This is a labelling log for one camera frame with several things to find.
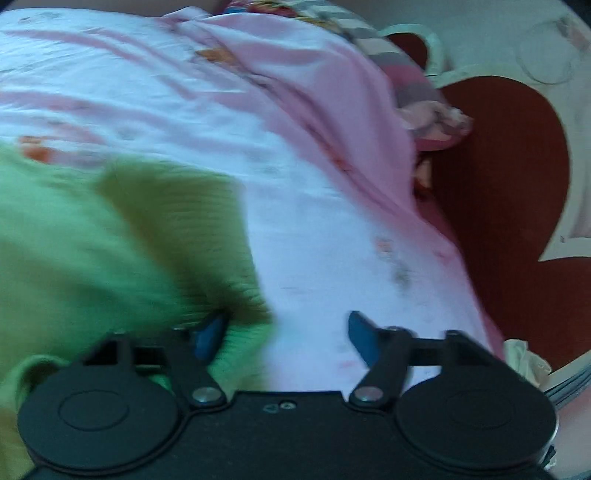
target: small hole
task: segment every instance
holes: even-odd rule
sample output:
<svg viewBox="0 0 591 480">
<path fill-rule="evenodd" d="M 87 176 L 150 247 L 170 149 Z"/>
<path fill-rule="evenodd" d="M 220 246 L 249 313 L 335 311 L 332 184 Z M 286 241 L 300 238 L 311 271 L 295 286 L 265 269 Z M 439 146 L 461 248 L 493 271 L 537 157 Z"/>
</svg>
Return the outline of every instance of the small hole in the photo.
<svg viewBox="0 0 591 480">
<path fill-rule="evenodd" d="M 262 408 L 265 413 L 277 413 L 279 411 L 279 405 L 276 403 L 269 403 Z"/>
</svg>

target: pink fabric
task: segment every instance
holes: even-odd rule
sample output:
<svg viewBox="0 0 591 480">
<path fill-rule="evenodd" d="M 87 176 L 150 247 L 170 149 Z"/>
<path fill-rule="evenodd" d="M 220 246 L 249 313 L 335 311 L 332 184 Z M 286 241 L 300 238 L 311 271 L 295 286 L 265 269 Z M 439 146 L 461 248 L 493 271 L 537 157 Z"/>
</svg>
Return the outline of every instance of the pink fabric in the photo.
<svg viewBox="0 0 591 480">
<path fill-rule="evenodd" d="M 388 79 L 345 40 L 196 8 L 10 11 L 0 35 L 5 141 L 43 137 L 52 162 L 80 168 L 133 153 L 236 178 L 277 318 L 269 387 L 348 393 L 366 371 L 346 337 L 350 310 L 489 347 L 457 249 L 417 213 L 413 141 Z M 206 60 L 212 50 L 233 60 Z"/>
<path fill-rule="evenodd" d="M 233 0 L 225 12 L 299 18 L 346 38 L 389 78 L 392 107 L 398 107 L 419 151 L 449 148 L 472 128 L 472 120 L 446 102 L 412 59 L 350 10 L 328 0 Z"/>
</svg>

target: metal rivet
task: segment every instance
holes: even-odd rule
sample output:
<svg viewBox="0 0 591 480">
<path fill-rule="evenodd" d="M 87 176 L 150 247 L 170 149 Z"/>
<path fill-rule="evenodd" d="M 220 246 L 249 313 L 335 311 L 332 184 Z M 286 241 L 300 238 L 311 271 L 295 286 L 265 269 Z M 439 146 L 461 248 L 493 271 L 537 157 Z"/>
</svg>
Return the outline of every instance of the metal rivet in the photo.
<svg viewBox="0 0 591 480">
<path fill-rule="evenodd" d="M 193 391 L 193 399 L 199 403 L 213 403 L 222 398 L 222 392 L 213 387 L 202 387 Z"/>
<path fill-rule="evenodd" d="M 279 411 L 279 405 L 276 403 L 269 403 L 262 408 L 265 413 L 277 413 Z"/>
<path fill-rule="evenodd" d="M 297 408 L 295 402 L 292 401 L 282 401 L 279 406 L 283 408 L 283 410 L 295 410 Z"/>
<path fill-rule="evenodd" d="M 362 402 L 376 402 L 384 396 L 378 387 L 360 387 L 355 390 L 355 398 Z"/>
</svg>

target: black device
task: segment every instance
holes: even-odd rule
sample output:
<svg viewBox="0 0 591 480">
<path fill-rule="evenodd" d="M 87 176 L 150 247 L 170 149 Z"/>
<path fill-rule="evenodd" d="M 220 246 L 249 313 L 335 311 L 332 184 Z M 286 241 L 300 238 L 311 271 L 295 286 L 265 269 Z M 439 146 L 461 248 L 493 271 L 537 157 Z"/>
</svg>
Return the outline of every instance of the black device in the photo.
<svg viewBox="0 0 591 480">
<path fill-rule="evenodd" d="M 140 342 L 112 335 L 50 376 L 18 415 L 37 465 L 27 480 L 551 479 L 547 397 L 457 331 L 420 339 L 358 312 L 349 337 L 369 366 L 341 392 L 238 392 L 206 364 L 227 316 Z M 406 392 L 410 366 L 441 373 Z M 163 388 L 146 375 L 160 371 Z"/>
</svg>

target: black round cap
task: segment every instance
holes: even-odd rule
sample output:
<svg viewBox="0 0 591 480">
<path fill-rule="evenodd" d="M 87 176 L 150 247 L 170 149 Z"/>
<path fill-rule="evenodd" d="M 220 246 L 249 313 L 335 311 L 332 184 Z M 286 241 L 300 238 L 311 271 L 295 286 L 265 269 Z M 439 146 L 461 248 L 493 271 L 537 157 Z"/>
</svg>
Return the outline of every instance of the black round cap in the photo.
<svg viewBox="0 0 591 480">
<path fill-rule="evenodd" d="M 30 452 L 60 469 L 103 471 L 148 456 L 179 412 L 159 385 L 119 367 L 70 367 L 37 387 L 18 415 Z"/>
<path fill-rule="evenodd" d="M 458 368 L 415 385 L 395 416 L 420 451 L 476 471 L 541 462 L 557 429 L 554 407 L 541 391 L 491 367 Z"/>
</svg>

